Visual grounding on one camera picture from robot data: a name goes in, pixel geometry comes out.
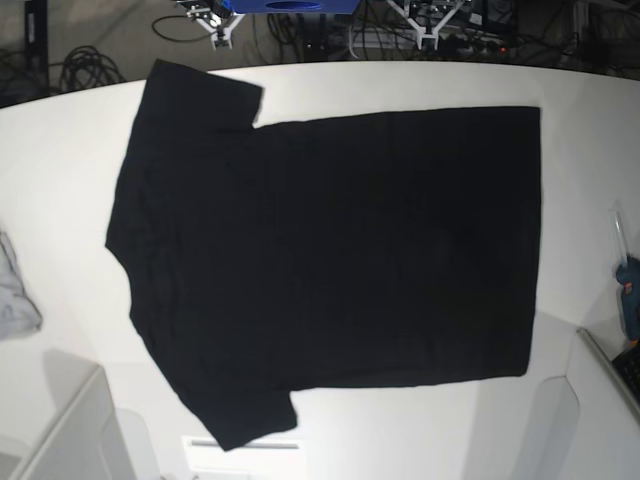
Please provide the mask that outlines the black T-shirt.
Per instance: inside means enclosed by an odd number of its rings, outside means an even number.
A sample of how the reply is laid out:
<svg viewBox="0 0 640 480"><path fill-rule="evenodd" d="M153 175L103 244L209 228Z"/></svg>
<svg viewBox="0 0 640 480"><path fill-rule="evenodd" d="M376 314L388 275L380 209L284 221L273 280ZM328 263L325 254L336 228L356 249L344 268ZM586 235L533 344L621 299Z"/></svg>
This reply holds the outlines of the black T-shirt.
<svg viewBox="0 0 640 480"><path fill-rule="evenodd" d="M107 249L130 318L225 450L311 388L528 369L541 112L382 112L255 127L260 87L157 61Z"/></svg>

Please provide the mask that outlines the blue box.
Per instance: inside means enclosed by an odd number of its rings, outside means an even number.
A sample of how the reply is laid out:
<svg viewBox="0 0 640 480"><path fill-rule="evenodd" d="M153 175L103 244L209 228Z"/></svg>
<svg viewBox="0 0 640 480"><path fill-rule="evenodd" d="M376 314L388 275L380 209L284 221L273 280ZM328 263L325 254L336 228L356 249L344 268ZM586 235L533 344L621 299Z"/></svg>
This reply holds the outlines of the blue box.
<svg viewBox="0 0 640 480"><path fill-rule="evenodd" d="M223 1L222 5L239 14L352 14L359 3L359 0L230 0Z"/></svg>

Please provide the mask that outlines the black power strip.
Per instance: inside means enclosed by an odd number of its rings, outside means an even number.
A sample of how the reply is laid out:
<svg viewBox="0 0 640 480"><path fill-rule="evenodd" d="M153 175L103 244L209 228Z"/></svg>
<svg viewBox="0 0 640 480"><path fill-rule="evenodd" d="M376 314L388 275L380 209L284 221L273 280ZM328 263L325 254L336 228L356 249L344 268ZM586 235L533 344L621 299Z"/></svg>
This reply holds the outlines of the black power strip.
<svg viewBox="0 0 640 480"><path fill-rule="evenodd" d="M438 39L427 39L421 47L417 47L417 50L440 56L507 55L510 45L500 38L449 34L440 36Z"/></svg>

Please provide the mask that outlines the blue glue gun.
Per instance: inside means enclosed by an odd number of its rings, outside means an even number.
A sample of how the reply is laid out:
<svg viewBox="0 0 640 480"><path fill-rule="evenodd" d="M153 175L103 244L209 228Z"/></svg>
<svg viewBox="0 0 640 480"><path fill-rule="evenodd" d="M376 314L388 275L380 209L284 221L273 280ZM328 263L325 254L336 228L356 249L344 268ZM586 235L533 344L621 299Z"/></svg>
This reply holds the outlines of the blue glue gun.
<svg viewBox="0 0 640 480"><path fill-rule="evenodd" d="M619 284L623 331L626 338L636 345L639 342L639 259L628 248L619 211L612 208L610 215L620 256L614 275Z"/></svg>

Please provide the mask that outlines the grey cloth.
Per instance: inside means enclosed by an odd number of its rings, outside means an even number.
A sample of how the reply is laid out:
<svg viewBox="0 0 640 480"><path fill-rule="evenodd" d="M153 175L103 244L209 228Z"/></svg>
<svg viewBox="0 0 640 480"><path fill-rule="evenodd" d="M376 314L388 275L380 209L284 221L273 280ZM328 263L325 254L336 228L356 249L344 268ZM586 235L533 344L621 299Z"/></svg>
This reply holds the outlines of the grey cloth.
<svg viewBox="0 0 640 480"><path fill-rule="evenodd" d="M38 332L43 318L24 286L17 255L8 235L1 232L1 340Z"/></svg>

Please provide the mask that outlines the black keyboard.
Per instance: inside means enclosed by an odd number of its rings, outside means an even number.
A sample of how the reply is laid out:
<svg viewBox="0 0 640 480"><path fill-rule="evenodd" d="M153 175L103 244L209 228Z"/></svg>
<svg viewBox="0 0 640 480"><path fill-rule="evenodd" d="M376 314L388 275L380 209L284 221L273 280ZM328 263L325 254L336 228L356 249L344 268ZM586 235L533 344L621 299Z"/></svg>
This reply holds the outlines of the black keyboard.
<svg viewBox="0 0 640 480"><path fill-rule="evenodd" d="M613 360L613 366L636 399L640 396L640 350L636 346L621 353Z"/></svg>

